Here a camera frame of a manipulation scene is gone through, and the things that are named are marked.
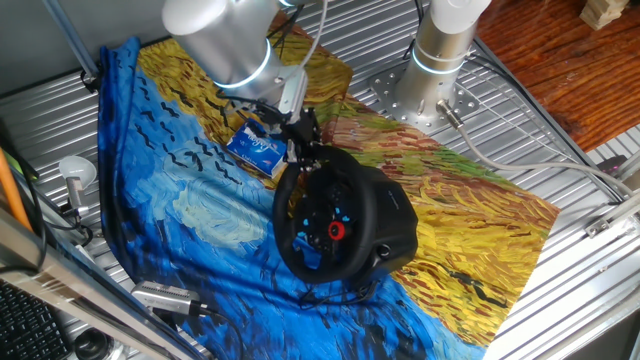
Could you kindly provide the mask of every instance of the keyboard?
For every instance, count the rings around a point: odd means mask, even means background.
[[[0,359],[60,360],[70,353],[69,339],[53,310],[0,280]]]

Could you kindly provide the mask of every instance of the blue fabric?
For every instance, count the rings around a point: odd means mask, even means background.
[[[390,277],[366,304],[301,310],[307,287],[278,254],[273,192],[162,98],[136,67],[139,49],[137,39],[102,49],[98,132],[104,231],[134,281],[197,291],[240,328],[246,359],[482,358],[484,349],[464,344]],[[238,358],[222,319],[180,325],[221,358]]]

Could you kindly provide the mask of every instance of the metal slat surface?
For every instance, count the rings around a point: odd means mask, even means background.
[[[319,12],[319,6],[307,6],[299,18],[300,25],[312,36],[317,31]],[[350,93],[386,115],[368,79],[402,63],[416,30],[416,10],[410,0],[338,0],[330,3],[321,44],[354,69]],[[573,150],[575,144],[566,135],[555,131],[553,124],[495,74],[466,64],[459,83],[482,103],[475,114],[464,119],[465,126],[480,150],[492,159],[524,164],[583,156]],[[97,95],[84,89],[78,74],[0,99],[0,117],[5,118],[18,149],[41,172],[40,188],[56,203],[65,202],[66,197],[57,162],[68,155],[97,162],[97,104]],[[429,135],[476,160],[453,129],[433,129]],[[638,151],[639,139],[640,127],[631,129],[616,140],[619,143],[603,145],[589,156],[599,162],[600,158],[616,155],[616,151],[625,155]],[[614,228],[593,239],[586,236],[584,228],[611,206],[601,188],[580,172],[547,169],[498,173],[563,209],[520,300],[486,355],[487,359],[535,358],[610,308],[610,300],[640,282],[635,265],[640,263],[640,238],[626,233],[625,228]],[[85,218],[95,230],[100,227],[98,190],[96,181],[89,191],[92,213]],[[133,286],[103,239],[94,240],[88,250],[120,284]],[[613,325],[613,320],[605,325]],[[73,333],[79,333],[82,326],[69,322]],[[571,343],[565,352],[586,340]]]

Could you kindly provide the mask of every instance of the small box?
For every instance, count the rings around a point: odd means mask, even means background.
[[[264,133],[264,128],[259,122],[249,119],[231,137],[227,143],[227,150],[273,179],[284,168],[287,144],[268,136],[259,137],[252,128]]]

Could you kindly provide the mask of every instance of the red button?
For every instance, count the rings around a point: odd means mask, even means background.
[[[335,241],[340,241],[344,238],[344,225],[339,221],[332,221],[329,224],[329,237]]]

